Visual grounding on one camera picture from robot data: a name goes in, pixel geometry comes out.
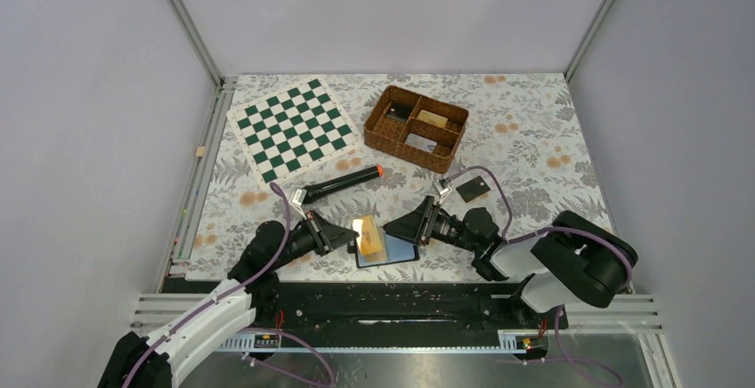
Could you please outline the black VIP card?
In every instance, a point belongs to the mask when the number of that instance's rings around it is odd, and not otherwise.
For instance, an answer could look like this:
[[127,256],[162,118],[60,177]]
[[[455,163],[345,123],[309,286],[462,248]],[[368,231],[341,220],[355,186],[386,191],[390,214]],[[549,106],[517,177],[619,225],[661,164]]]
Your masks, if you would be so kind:
[[482,197],[490,190],[490,186],[482,176],[476,176],[475,178],[460,184],[456,188],[456,192],[465,203],[470,203],[473,200]]

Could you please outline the gold VIP card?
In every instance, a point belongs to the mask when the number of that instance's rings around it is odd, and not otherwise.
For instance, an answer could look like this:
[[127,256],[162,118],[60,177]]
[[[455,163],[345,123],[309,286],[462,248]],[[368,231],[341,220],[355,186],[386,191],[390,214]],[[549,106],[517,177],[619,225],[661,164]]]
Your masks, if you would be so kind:
[[372,257],[385,251],[383,239],[372,215],[354,219],[352,229],[358,232],[356,244],[362,256],[365,258]]

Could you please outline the black leather card holder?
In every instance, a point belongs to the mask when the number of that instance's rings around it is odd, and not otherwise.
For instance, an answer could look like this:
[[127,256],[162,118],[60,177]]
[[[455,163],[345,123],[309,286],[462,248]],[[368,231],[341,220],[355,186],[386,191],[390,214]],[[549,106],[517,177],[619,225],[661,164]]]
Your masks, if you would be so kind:
[[419,259],[418,247],[413,243],[379,232],[380,242],[371,245],[363,237],[356,240],[354,251],[358,268],[414,262]]

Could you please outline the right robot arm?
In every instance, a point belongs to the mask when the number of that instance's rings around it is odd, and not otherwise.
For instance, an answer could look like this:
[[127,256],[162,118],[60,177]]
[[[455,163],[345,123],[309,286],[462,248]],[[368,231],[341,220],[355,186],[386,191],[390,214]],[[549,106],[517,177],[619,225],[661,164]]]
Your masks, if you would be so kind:
[[547,311],[568,303],[606,308],[630,283],[638,261],[627,242],[572,211],[506,239],[486,208],[471,208],[458,218],[427,197],[384,230],[417,246],[434,238],[461,248],[473,253],[472,266],[483,279],[518,282],[510,313],[522,327],[535,326]]

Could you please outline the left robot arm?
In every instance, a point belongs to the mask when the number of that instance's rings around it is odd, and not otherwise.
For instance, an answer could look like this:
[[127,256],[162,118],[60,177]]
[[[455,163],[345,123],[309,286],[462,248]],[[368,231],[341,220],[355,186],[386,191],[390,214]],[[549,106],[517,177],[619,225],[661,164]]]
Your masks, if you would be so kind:
[[211,353],[241,329],[263,327],[276,314],[276,271],[303,255],[326,255],[350,245],[357,231],[308,212],[290,228],[260,224],[239,261],[206,298],[164,326],[122,336],[100,387],[177,387]]

